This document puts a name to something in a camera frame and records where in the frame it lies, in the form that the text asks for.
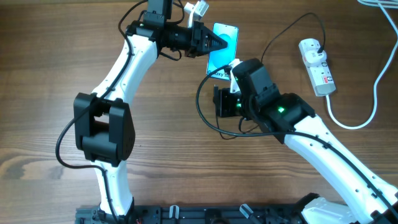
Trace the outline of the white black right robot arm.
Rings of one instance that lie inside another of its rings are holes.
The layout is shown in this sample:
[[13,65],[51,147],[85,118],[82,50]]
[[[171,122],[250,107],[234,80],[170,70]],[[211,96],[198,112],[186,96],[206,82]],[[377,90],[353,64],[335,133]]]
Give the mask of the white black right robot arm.
[[254,121],[310,163],[337,191],[354,223],[397,223],[397,187],[366,167],[295,93],[281,94],[265,66],[254,58],[222,67],[231,87],[216,104],[222,117]]

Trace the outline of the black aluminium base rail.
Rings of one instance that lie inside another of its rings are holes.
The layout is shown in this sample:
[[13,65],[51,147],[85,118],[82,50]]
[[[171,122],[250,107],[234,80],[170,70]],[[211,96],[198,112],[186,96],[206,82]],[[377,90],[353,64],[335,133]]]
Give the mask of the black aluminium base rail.
[[239,206],[170,207],[136,205],[119,223],[130,224],[212,224],[212,223],[300,223],[306,221],[292,204],[252,206],[245,215]]

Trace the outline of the white charger adapter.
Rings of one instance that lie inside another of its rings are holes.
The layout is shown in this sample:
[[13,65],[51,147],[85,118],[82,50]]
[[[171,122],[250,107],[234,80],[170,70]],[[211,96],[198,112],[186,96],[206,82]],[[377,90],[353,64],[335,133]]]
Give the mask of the white charger adapter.
[[317,67],[327,59],[327,54],[325,51],[318,53],[318,50],[308,50],[302,58],[306,67]]

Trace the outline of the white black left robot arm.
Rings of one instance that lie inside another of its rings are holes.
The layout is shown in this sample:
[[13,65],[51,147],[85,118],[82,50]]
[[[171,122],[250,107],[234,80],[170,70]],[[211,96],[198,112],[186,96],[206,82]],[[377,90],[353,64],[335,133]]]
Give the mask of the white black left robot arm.
[[188,24],[171,21],[172,1],[149,1],[139,18],[121,33],[123,49],[106,78],[74,101],[76,146],[96,170],[101,202],[91,213],[77,210],[77,223],[134,223],[134,197],[126,161],[136,132],[131,106],[137,89],[163,48],[195,58],[227,47],[225,40],[201,22],[208,3],[182,6]]

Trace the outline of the white power strip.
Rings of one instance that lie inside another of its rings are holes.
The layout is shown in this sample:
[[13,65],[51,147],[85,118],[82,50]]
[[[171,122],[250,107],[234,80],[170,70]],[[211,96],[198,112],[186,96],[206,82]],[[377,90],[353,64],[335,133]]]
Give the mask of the white power strip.
[[[299,43],[298,47],[303,57],[304,53],[308,50],[319,51],[321,45],[316,39],[304,39]],[[317,67],[305,66],[305,68],[307,69],[316,96],[327,96],[336,90],[335,82],[326,60]]]

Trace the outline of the turquoise screen smartphone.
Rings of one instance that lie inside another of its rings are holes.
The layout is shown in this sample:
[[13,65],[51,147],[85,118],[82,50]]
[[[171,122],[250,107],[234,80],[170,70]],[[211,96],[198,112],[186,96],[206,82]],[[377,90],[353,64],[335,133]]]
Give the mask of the turquoise screen smartphone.
[[214,23],[213,32],[228,43],[227,48],[210,52],[206,74],[227,65],[235,59],[239,29],[235,26]]

